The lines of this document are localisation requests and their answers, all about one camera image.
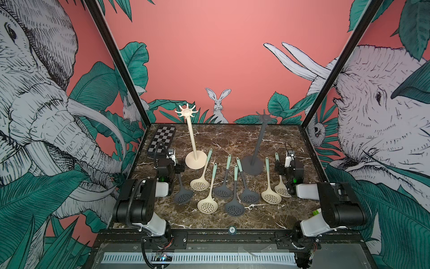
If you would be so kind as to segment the beige skimmer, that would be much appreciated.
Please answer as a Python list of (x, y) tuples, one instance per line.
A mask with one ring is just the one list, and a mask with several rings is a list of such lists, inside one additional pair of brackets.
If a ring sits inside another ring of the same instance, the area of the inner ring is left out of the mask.
[(205, 163), (202, 175), (198, 179), (194, 179), (190, 182), (190, 186), (191, 186), (192, 190), (203, 191), (209, 187), (209, 182), (205, 179), (205, 175), (206, 175), (206, 170), (207, 170), (209, 161), (211, 159), (212, 153), (213, 153), (213, 149), (210, 148), (208, 155), (207, 155), (207, 159), (206, 159), (206, 163)]
[(281, 166), (279, 154), (275, 152), (275, 171), (279, 175), (279, 183), (274, 187), (275, 192), (281, 197), (290, 198), (291, 195), (283, 182), (283, 167)]
[(214, 185), (216, 173), (217, 173), (217, 163), (214, 163), (209, 194), (205, 199), (200, 200), (197, 204), (198, 210), (204, 214), (212, 214), (216, 212), (218, 209), (218, 203), (212, 198), (212, 191), (213, 191), (213, 185)]
[(267, 189), (261, 193), (262, 199), (272, 205), (280, 204), (282, 201), (282, 197), (274, 192), (271, 187), (271, 178), (270, 178), (270, 165), (269, 165), (269, 158), (265, 158), (265, 168), (266, 168), (266, 175), (267, 175)]

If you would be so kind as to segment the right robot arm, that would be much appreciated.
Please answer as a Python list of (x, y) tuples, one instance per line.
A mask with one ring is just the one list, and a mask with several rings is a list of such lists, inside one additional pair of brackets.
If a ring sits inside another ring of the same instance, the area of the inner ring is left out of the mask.
[(287, 179), (287, 193), (298, 198), (319, 201), (318, 213), (295, 224), (291, 243), (297, 249), (311, 245), (310, 239), (339, 229), (362, 226), (367, 215), (354, 190), (348, 183), (318, 182), (305, 184), (304, 166), (295, 160), (286, 167), (279, 161), (275, 170)]

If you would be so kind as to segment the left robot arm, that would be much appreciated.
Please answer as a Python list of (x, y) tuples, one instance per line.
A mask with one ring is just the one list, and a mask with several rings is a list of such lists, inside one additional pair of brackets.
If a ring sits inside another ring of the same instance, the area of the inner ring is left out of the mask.
[(157, 197), (173, 193), (174, 179), (185, 170), (183, 161), (160, 158), (156, 175), (138, 180), (127, 179), (113, 208), (113, 222), (146, 233), (149, 237), (172, 239), (168, 221), (155, 213)]

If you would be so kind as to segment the beige utensil rack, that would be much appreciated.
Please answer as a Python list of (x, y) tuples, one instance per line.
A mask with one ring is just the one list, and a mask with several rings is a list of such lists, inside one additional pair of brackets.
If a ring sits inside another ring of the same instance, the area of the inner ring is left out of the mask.
[(189, 136), (191, 140), (191, 147), (192, 147), (192, 152), (190, 152), (185, 157), (185, 164), (187, 165), (188, 168), (192, 170), (198, 170), (205, 166), (205, 163), (207, 160), (207, 154), (204, 151), (197, 150), (197, 147), (196, 147), (196, 141), (195, 141), (195, 136), (193, 132), (191, 117), (194, 117), (197, 111), (195, 110), (195, 105), (193, 107), (190, 107), (188, 103), (186, 103), (185, 107), (182, 107), (181, 105), (179, 105), (179, 108), (180, 108), (180, 111), (179, 112), (175, 111), (175, 112), (178, 114), (178, 116), (183, 117), (186, 120)]

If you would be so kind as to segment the dark grey utensil rack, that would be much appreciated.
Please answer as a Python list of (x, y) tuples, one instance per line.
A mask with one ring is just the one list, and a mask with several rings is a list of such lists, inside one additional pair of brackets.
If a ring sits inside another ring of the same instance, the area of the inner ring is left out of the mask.
[(276, 117), (270, 114), (266, 114), (265, 110), (263, 110), (262, 114), (257, 113), (257, 115), (259, 116), (259, 119), (262, 122), (262, 126), (259, 132), (259, 137), (256, 143), (254, 153), (252, 156), (245, 156), (241, 159), (241, 166), (242, 166), (243, 172), (251, 176), (260, 175), (263, 171), (263, 162), (258, 158), (258, 153), (259, 153), (259, 149), (263, 141), (263, 137), (268, 123), (276, 119)]

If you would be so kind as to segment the checkerboard calibration board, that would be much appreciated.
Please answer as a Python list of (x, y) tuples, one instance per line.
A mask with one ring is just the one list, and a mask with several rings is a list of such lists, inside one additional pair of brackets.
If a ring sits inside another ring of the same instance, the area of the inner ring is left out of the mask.
[(170, 148), (174, 139), (176, 128), (173, 125), (159, 125), (151, 142), (148, 144), (147, 154), (153, 158), (155, 149), (159, 142), (163, 142), (167, 149)]

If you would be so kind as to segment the white perforated vent strip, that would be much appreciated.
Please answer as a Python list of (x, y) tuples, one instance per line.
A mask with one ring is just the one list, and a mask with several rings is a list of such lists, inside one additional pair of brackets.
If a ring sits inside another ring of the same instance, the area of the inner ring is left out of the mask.
[[(295, 265), (296, 259), (293, 253), (237, 253), (237, 252), (168, 252), (148, 253), (147, 259), (153, 265), (164, 263), (172, 264), (198, 264), (198, 263), (229, 263), (229, 264), (251, 264), (267, 263), (275, 265)], [(142, 253), (133, 252), (106, 252), (101, 260), (102, 264), (144, 264)]]

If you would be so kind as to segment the small round rail knob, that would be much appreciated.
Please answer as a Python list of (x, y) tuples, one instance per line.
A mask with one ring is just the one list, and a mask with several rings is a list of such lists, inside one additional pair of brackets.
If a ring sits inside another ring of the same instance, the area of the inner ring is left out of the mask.
[(230, 226), (230, 227), (228, 228), (228, 232), (229, 232), (230, 234), (236, 234), (236, 228), (235, 228), (234, 226)]

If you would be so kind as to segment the black front rail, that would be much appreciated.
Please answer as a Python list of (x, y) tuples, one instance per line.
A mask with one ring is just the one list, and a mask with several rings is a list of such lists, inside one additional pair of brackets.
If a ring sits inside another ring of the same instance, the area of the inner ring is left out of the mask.
[(229, 232), (227, 229), (173, 229), (172, 239), (146, 239), (144, 246), (150, 250), (185, 250), (192, 244), (275, 244), (278, 249), (298, 250), (320, 248), (323, 244), (359, 244), (366, 246), (362, 236), (352, 230), (338, 230), (316, 237), (305, 237), (298, 232), (287, 229), (238, 229)]

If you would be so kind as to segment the left black frame post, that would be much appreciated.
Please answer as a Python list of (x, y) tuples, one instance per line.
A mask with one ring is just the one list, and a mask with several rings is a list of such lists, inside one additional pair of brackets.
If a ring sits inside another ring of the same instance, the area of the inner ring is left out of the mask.
[(141, 98), (136, 92), (131, 75), (125, 65), (125, 62), (118, 49), (118, 46), (116, 45), (112, 32), (110, 31), (106, 23), (106, 20), (104, 19), (104, 15), (102, 14), (99, 3), (94, 0), (85, 0), (84, 3), (89, 10), (89, 13), (91, 14), (91, 17), (94, 20), (94, 23), (101, 37), (103, 38), (103, 41), (113, 59), (113, 62), (120, 74), (120, 77), (125, 83), (125, 86), (128, 92), (130, 93), (135, 106), (137, 107), (137, 110), (143, 120), (144, 126), (151, 127), (152, 123), (141, 103)]

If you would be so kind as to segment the black frame post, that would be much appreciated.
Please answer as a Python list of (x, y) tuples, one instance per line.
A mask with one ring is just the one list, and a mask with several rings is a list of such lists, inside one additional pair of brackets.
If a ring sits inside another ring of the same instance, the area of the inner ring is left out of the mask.
[(334, 65), (329, 77), (326, 79), (310, 111), (306, 115), (305, 120), (302, 122), (301, 124), (302, 129), (305, 129), (310, 124), (313, 116), (316, 114), (319, 106), (321, 105), (322, 101), (328, 94), (329, 90), (333, 87), (334, 82), (338, 78), (342, 68), (348, 62), (358, 42), (363, 37), (365, 31), (367, 30), (368, 26), (370, 25), (371, 21), (375, 17), (377, 11), (379, 10), (383, 2), (384, 2), (383, 0), (372, 0), (368, 2), (364, 12), (362, 13), (360, 19), (356, 24), (356, 27), (352, 31), (352, 34), (348, 39), (346, 46), (342, 50), (342, 53), (340, 54), (336, 64)]
[(89, 13), (91, 14), (91, 17), (94, 20), (94, 23), (101, 37), (103, 38), (103, 41), (113, 59), (113, 62), (120, 74), (120, 77), (125, 83), (125, 86), (128, 92), (130, 93), (135, 106), (137, 107), (137, 110), (143, 120), (144, 126), (151, 127), (152, 123), (141, 103), (141, 98), (136, 92), (131, 75), (125, 65), (125, 62), (118, 49), (118, 46), (116, 45), (112, 32), (110, 31), (106, 23), (106, 20), (104, 19), (104, 15), (102, 14), (99, 3), (94, 0), (85, 0), (84, 3), (89, 10)]

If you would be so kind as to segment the right black frame post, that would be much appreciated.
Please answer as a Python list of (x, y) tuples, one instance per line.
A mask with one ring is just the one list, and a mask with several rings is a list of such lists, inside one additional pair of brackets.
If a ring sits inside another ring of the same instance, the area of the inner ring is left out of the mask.
[(313, 116), (316, 114), (319, 106), (321, 105), (322, 101), (328, 94), (329, 90), (333, 87), (334, 82), (338, 78), (342, 68), (348, 62), (358, 42), (363, 37), (365, 31), (367, 30), (368, 26), (370, 25), (371, 21), (375, 17), (377, 11), (379, 10), (383, 2), (384, 2), (383, 0), (372, 0), (368, 2), (364, 12), (362, 13), (360, 19), (356, 24), (356, 27), (352, 31), (352, 34), (348, 39), (346, 46), (342, 50), (342, 53), (340, 54), (336, 64), (334, 65), (329, 77), (326, 79), (310, 111), (306, 115), (305, 120), (302, 122), (301, 124), (302, 129), (305, 129), (310, 124)]

